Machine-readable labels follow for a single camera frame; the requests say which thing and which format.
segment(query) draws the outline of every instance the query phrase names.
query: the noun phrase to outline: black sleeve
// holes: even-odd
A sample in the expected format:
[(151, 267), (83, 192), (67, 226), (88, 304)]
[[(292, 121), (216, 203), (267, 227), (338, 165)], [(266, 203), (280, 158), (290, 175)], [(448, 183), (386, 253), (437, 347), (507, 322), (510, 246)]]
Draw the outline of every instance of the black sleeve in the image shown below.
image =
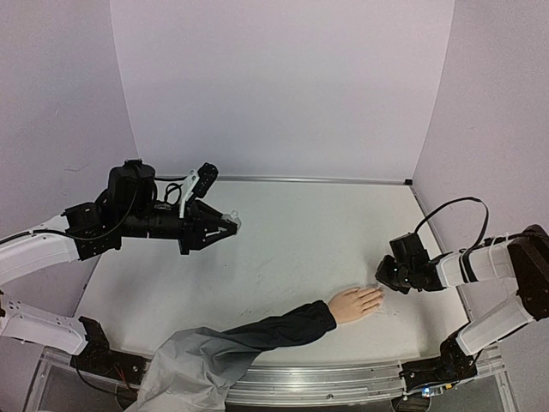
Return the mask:
[(251, 348), (272, 350), (315, 342), (335, 327), (328, 305), (318, 300), (286, 315), (265, 318), (223, 333)]

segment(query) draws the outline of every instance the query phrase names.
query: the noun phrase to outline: hand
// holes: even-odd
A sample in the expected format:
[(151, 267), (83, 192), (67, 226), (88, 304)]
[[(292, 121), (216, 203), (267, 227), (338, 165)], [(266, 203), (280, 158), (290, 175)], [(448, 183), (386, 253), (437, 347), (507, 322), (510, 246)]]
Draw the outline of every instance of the hand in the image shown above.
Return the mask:
[(345, 324), (375, 312), (382, 302), (381, 289), (352, 288), (334, 296), (328, 303), (328, 308), (337, 324)]

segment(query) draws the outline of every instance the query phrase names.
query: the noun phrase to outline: white wall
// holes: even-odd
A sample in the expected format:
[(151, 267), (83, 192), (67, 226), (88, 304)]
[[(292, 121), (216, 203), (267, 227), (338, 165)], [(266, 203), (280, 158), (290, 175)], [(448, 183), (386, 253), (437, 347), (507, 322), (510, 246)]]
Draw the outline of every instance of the white wall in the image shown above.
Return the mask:
[(114, 1), (139, 154), (164, 174), (411, 178), (453, 5)]
[[(0, 239), (93, 201), (136, 156), (108, 0), (0, 0)], [(67, 316), (95, 261), (2, 285)], [(41, 347), (0, 337), (0, 410), (19, 412)]]
[[(413, 176), (429, 210), (453, 197), (490, 206), (489, 234), (539, 223), (549, 230), (549, 2), (458, 0), (448, 57), (425, 148)], [(471, 245), (482, 208), (435, 217), (448, 250)], [(474, 314), (503, 300), (491, 282), (467, 288)], [(549, 321), (502, 342), (523, 411), (549, 404)]]

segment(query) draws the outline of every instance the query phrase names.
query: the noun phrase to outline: white arm segment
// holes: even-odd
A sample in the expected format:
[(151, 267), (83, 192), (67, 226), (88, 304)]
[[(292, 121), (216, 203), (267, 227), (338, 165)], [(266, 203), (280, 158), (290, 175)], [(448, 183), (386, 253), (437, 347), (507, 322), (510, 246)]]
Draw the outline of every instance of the white arm segment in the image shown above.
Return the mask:
[(66, 318), (25, 305), (8, 295), (0, 296), (5, 316), (0, 317), (0, 336), (15, 337), (79, 354), (87, 345), (86, 330), (76, 318)]
[(481, 318), (468, 324), (455, 339), (467, 356), (508, 336), (532, 322), (534, 318), (522, 305), (519, 296), (510, 296)]
[[(515, 277), (513, 264), (507, 250), (510, 241), (483, 247), (473, 251), (469, 257), (474, 274), (479, 282)], [(460, 269), (460, 252), (443, 257), (437, 265), (440, 282), (445, 288), (451, 288), (466, 283), (463, 281)]]
[[(32, 230), (64, 232), (68, 227), (65, 217), (56, 216)], [(13, 240), (0, 246), (0, 287), (36, 270), (77, 259), (75, 241), (64, 236), (40, 233)], [(69, 354), (79, 354), (86, 347), (86, 331), (75, 318), (42, 311), (8, 295), (0, 295), (0, 309), (5, 311), (0, 316), (0, 336), (52, 346)]]
[[(485, 246), (473, 251), (469, 257), (471, 267), (479, 282), (515, 277), (507, 246), (510, 241)], [(452, 253), (437, 265), (438, 277), (444, 287), (462, 285), (460, 257), (462, 253)], [(481, 318), (468, 324), (456, 338), (457, 343), (467, 356), (477, 354), (486, 346), (508, 336), (534, 318), (522, 305), (519, 296), (510, 296)]]
[[(67, 218), (56, 216), (34, 227), (64, 232), (69, 227)], [(75, 241), (56, 234), (35, 234), (0, 246), (0, 287), (9, 281), (47, 268), (54, 264), (78, 259)]]
[(189, 175), (181, 186), (181, 192), (183, 193), (181, 196), (181, 203), (179, 204), (179, 217), (181, 219), (185, 217), (185, 204), (192, 196), (192, 190), (195, 188), (196, 184), (198, 184), (199, 180), (200, 177), (198, 176), (198, 172), (193, 169), (189, 172)]

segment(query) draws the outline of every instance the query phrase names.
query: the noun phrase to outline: white backdrop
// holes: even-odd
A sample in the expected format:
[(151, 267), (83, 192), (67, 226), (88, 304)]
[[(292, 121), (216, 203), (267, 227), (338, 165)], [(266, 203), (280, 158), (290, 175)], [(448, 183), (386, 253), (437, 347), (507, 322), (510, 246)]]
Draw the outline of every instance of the white backdrop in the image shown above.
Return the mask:
[(140, 156), (159, 173), (411, 178), (453, 0), (112, 0)]

